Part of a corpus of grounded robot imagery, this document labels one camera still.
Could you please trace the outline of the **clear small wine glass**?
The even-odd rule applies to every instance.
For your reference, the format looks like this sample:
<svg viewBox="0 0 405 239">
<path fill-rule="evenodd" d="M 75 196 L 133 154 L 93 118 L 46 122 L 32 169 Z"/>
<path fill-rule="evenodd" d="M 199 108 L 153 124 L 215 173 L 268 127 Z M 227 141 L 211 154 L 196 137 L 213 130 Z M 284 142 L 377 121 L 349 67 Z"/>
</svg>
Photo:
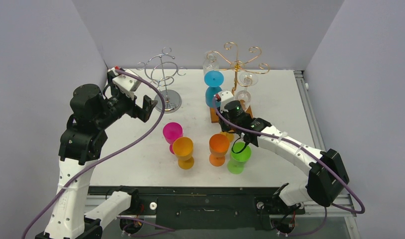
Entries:
<svg viewBox="0 0 405 239">
<path fill-rule="evenodd" d="M 241 107 L 247 111 L 250 107 L 252 96 L 248 91 L 249 87 L 252 87 L 258 83 L 259 79 L 256 74 L 243 72 L 238 79 L 238 85 L 242 87 L 242 90 L 235 92 L 234 97 L 241 104 Z"/>
</svg>

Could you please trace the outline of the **blue plastic wine glass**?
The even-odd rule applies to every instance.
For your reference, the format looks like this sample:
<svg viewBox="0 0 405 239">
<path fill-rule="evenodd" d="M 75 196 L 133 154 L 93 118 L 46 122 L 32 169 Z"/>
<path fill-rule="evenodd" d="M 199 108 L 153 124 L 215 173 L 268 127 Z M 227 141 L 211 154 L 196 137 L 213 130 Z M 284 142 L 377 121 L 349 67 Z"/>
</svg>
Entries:
<svg viewBox="0 0 405 239">
<path fill-rule="evenodd" d="M 220 86 L 224 82 L 224 75 L 220 71 L 208 71 L 204 76 L 204 82 L 208 86 L 205 92 L 205 103 L 212 108 L 214 95 L 222 91 Z"/>
</svg>

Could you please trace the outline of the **gold wire glass rack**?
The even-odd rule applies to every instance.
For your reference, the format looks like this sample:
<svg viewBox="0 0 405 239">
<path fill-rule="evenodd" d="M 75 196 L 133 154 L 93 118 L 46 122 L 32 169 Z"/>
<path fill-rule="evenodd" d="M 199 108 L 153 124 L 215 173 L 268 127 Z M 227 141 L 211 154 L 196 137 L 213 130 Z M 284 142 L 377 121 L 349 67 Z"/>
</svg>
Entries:
<svg viewBox="0 0 405 239">
<path fill-rule="evenodd" d="M 271 68 L 268 64 L 266 63 L 260 63 L 258 65 L 258 68 L 261 70 L 260 72 L 257 71 L 252 71 L 252 70 L 247 70 L 246 69 L 246 65 L 252 61 L 254 61 L 255 59 L 257 59 L 261 54 L 262 54 L 262 50 L 260 47 L 258 46 L 251 46 L 248 51 L 251 54 L 255 54 L 255 57 L 253 57 L 252 59 L 243 62 L 239 60 L 239 47 L 236 43 L 234 42 L 227 42 L 224 44 L 224 49 L 225 50 L 231 50 L 232 48 L 236 49 L 236 57 L 234 61 L 230 61 L 228 60 L 226 57 L 224 57 L 221 53 L 219 53 L 218 51 L 212 51 L 214 53 L 216 53 L 216 56 L 221 57 L 224 61 L 226 61 L 227 63 L 230 64 L 230 66 L 228 68 L 225 68 L 226 70 L 232 70 L 234 72 L 234 85 L 231 89 L 232 94 L 234 95 L 235 92 L 238 92 L 240 90 L 242 90 L 242 87 L 238 85 L 238 79 L 241 73 L 243 72 L 248 72 L 248 73 L 253 73 L 258 75 L 262 75 L 262 74 L 267 74 Z M 249 109 L 246 111 L 247 113 L 249 113 L 250 115 L 252 115 L 252 110 L 251 107 L 249 107 Z"/>
</svg>

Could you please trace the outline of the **clear patterned wine glass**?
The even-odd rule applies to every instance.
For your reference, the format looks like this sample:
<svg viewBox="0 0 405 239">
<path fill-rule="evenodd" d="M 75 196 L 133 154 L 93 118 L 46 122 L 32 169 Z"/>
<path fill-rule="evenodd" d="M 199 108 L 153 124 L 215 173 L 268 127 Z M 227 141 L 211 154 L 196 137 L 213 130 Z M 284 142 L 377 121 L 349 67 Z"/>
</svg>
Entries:
<svg viewBox="0 0 405 239">
<path fill-rule="evenodd" d="M 202 69 L 204 75 L 206 75 L 209 71 L 219 70 L 219 62 L 217 60 L 216 53 L 212 51 L 205 53 Z"/>
</svg>

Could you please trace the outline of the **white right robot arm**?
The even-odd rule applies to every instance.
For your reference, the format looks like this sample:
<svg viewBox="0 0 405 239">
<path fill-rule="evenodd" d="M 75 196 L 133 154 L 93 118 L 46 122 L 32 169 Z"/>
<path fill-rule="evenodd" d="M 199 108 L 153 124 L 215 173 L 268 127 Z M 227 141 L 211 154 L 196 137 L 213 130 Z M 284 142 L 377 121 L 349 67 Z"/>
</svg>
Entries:
<svg viewBox="0 0 405 239">
<path fill-rule="evenodd" d="M 282 157 L 307 176 L 299 183 L 285 183 L 279 189 L 272 199 L 277 212 L 284 213 L 291 206 L 308 201 L 329 207 L 349 183 L 337 151 L 323 151 L 291 138 L 268 121 L 251 117 L 238 100 L 217 99 L 216 103 L 220 105 L 217 110 L 222 131 L 235 133 L 244 142 L 238 153 L 252 144 Z"/>
</svg>

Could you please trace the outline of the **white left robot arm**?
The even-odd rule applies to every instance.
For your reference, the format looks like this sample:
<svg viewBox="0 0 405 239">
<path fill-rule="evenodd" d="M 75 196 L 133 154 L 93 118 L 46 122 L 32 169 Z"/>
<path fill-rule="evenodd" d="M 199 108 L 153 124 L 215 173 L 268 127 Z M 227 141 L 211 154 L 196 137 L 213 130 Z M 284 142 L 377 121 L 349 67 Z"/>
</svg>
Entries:
<svg viewBox="0 0 405 239">
<path fill-rule="evenodd" d="M 110 98 L 95 84 L 73 91 L 73 113 L 60 138 L 57 194 L 48 205 L 52 214 L 45 230 L 37 235 L 39 239 L 99 239 L 119 214 L 139 210 L 137 189 L 120 186 L 103 203 L 85 211 L 93 170 L 104 161 L 101 151 L 106 129 L 124 115 L 146 122 L 157 105 L 148 96 L 143 97 L 142 106 L 136 104 L 135 91 L 144 81 L 132 72 L 115 67 L 108 71 L 107 80 Z"/>
</svg>

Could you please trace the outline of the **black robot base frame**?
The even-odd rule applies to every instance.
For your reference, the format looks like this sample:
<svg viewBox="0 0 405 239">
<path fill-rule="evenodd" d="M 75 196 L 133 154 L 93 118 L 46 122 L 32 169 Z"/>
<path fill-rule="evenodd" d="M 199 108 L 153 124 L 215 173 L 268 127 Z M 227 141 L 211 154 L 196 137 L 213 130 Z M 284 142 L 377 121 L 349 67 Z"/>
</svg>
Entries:
<svg viewBox="0 0 405 239">
<path fill-rule="evenodd" d="M 270 217 L 283 229 L 294 215 L 305 214 L 302 205 L 279 201 L 277 187 L 135 187 L 132 206 L 120 215 L 152 217 L 157 225 L 175 230 L 267 230 Z"/>
</svg>

